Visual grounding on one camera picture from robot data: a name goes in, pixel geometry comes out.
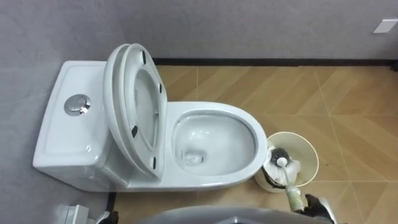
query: toilet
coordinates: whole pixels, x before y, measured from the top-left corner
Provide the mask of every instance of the toilet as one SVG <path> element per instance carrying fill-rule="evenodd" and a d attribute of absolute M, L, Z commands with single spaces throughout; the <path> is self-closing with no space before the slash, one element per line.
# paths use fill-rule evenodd
<path fill-rule="evenodd" d="M 217 189 L 269 160 L 266 139 L 237 107 L 167 101 L 149 52 L 123 44 L 107 62 L 63 64 L 33 166 L 90 192 Z"/>

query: trash can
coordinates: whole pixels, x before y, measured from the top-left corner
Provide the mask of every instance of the trash can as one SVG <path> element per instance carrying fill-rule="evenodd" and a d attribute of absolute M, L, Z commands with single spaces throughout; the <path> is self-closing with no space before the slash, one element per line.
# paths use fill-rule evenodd
<path fill-rule="evenodd" d="M 318 154 L 311 143 L 305 138 L 295 133 L 283 131 L 269 136 L 267 142 L 268 147 L 281 147 L 289 153 L 292 159 L 300 161 L 301 170 L 295 181 L 297 187 L 307 185 L 315 178 L 319 169 Z M 265 170 L 266 163 L 254 175 L 256 182 L 268 192 L 283 192 L 285 186 L 268 175 Z"/>

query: chrome flush button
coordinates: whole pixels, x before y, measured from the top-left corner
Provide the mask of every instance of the chrome flush button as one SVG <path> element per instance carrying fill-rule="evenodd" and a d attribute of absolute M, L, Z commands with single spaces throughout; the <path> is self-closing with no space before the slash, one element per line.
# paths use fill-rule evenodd
<path fill-rule="evenodd" d="M 86 95 L 77 94 L 69 97 L 65 102 L 63 109 L 70 116 L 79 116 L 87 113 L 90 108 L 91 101 Z"/>

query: wall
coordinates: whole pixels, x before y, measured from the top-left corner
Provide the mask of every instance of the wall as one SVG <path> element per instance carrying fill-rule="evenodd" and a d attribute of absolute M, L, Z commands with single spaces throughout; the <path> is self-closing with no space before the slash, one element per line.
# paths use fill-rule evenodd
<path fill-rule="evenodd" d="M 397 0 L 114 0 L 127 40 L 165 58 L 398 58 Z"/>
<path fill-rule="evenodd" d="M 106 60 L 126 40 L 107 0 L 0 1 L 1 223 L 64 223 L 77 203 L 95 217 L 107 193 L 65 185 L 32 167 L 50 91 L 66 60 Z"/>

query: wooden floor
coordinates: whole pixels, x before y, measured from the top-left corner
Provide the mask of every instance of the wooden floor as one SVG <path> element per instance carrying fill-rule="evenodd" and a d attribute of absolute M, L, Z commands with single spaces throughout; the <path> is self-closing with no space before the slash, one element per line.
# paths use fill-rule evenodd
<path fill-rule="evenodd" d="M 398 223 L 398 73 L 386 67 L 159 67 L 170 101 L 217 101 L 251 113 L 269 136 L 292 131 L 320 157 L 303 193 L 326 197 L 340 223 Z M 117 194 L 120 223 L 172 208 L 289 210 L 252 179 L 204 192 Z"/>

